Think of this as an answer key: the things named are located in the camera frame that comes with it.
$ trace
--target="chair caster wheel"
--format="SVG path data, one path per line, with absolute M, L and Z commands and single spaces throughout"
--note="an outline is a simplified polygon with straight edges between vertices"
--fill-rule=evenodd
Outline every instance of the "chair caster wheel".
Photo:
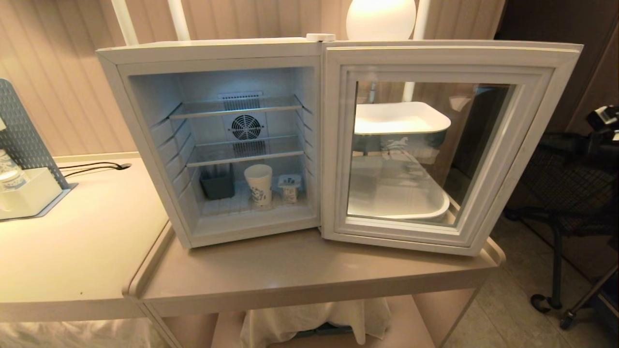
M 546 302 L 550 308 L 542 306 L 542 302 Z M 544 295 L 535 294 L 531 296 L 531 305 L 540 313 L 548 313 L 550 309 L 560 310 L 563 305 L 559 301 L 558 303 L 553 303 L 551 297 L 546 297 Z
M 569 329 L 569 327 L 572 326 L 572 322 L 575 317 L 575 314 L 572 314 L 570 311 L 565 311 L 565 313 L 561 316 L 561 321 L 559 321 L 559 327 L 563 330 Z

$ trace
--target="beige table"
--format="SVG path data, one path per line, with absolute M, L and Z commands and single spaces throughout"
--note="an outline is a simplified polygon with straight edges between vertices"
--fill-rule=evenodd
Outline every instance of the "beige table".
M 192 250 L 162 235 L 128 295 L 176 347 L 240 346 L 248 309 L 373 297 L 389 297 L 393 323 L 385 340 L 366 345 L 440 347 L 503 261 L 491 239 L 472 258 L 328 241 L 316 229 Z M 281 346 L 357 343 L 341 335 Z
M 122 290 L 168 218 L 142 160 L 127 156 L 112 158 L 127 170 L 69 177 L 79 185 L 46 216 L 0 222 L 0 321 L 145 316 Z

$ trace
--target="white cup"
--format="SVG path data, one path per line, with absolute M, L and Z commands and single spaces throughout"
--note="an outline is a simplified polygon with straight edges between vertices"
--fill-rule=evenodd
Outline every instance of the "white cup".
M 28 179 L 21 170 L 11 170 L 0 174 L 0 191 L 10 191 L 26 185 Z
M 21 172 L 21 168 L 15 164 L 11 156 L 5 150 L 0 149 L 0 173 L 11 172 L 17 170 Z
M 273 169 L 266 164 L 256 164 L 247 168 L 244 174 L 254 203 L 258 206 L 268 206 L 271 203 Z

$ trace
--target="pegboard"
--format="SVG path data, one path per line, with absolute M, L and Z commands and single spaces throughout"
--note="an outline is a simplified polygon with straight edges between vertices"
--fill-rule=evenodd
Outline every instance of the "pegboard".
M 13 85 L 5 79 L 0 79 L 0 118 L 6 125 L 6 129 L 0 131 L 0 149 L 4 149 L 22 169 L 47 167 L 62 189 L 70 189 Z

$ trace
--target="vent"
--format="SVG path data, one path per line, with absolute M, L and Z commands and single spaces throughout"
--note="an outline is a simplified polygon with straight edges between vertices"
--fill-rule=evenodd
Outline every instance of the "vent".
M 223 100 L 226 111 L 259 109 L 262 91 L 222 93 L 218 97 Z
M 233 145 L 233 150 L 237 158 L 260 156 L 267 153 L 264 140 L 236 142 Z
M 230 131 L 239 140 L 251 140 L 260 136 L 262 126 L 253 116 L 241 115 L 232 121 Z

